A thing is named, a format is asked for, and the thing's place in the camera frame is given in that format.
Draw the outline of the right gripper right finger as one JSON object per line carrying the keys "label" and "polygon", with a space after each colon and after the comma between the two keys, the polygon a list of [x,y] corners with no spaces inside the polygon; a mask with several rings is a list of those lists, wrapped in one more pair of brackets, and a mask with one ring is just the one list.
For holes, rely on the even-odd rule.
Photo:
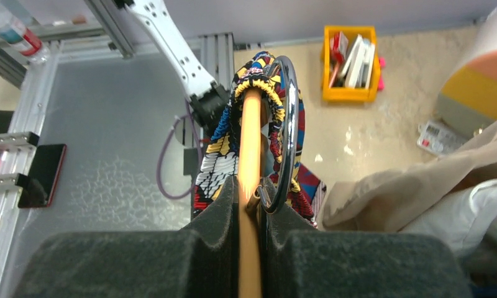
{"label": "right gripper right finger", "polygon": [[291,207],[264,214],[264,297],[471,297],[440,240],[402,233],[322,232]]}

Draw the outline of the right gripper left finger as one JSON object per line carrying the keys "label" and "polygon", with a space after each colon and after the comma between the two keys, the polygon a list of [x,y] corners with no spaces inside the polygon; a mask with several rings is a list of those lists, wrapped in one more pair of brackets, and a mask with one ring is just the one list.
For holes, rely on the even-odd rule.
{"label": "right gripper left finger", "polygon": [[75,232],[46,240],[14,297],[235,297],[237,179],[177,231]]}

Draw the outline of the wooden hanger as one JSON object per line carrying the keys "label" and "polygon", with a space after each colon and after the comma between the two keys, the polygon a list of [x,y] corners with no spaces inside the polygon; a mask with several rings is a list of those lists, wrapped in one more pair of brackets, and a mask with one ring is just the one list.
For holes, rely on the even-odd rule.
{"label": "wooden hanger", "polygon": [[294,178],[299,88],[291,60],[278,56],[262,69],[277,78],[284,97],[257,85],[241,92],[238,182],[239,260],[237,297],[263,297],[266,220],[285,205]]}

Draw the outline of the colourful comic print shorts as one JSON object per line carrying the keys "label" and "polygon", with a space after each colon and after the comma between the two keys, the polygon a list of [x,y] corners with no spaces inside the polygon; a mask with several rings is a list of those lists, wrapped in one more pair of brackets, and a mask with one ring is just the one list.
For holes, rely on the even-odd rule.
{"label": "colourful comic print shorts", "polygon": [[[268,142],[270,159],[267,165],[270,170],[264,176],[277,184],[282,161],[282,129],[285,119],[286,102],[285,80],[280,71],[268,75],[268,70],[275,56],[270,52],[258,52],[241,67],[232,80],[232,91],[211,141],[201,162],[194,186],[194,202],[192,218],[197,217],[219,196],[229,176],[236,175],[239,168],[240,125],[244,103],[244,92],[249,88],[257,88],[262,92],[262,101],[269,112],[268,131],[265,140]],[[327,186],[301,163],[301,154],[305,135],[305,110],[303,101],[298,102],[298,139],[294,158],[293,178],[290,184],[286,205],[292,207],[311,225],[316,226],[316,215],[321,208]]]}

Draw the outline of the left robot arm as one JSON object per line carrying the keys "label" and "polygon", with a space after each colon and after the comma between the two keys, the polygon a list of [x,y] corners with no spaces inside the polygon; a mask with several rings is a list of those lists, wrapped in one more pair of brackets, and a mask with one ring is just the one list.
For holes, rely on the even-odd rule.
{"label": "left robot arm", "polygon": [[155,46],[170,61],[192,108],[193,119],[212,136],[229,100],[233,75],[233,36],[213,34],[202,38],[202,64],[173,22],[163,1],[115,1],[131,14]]}

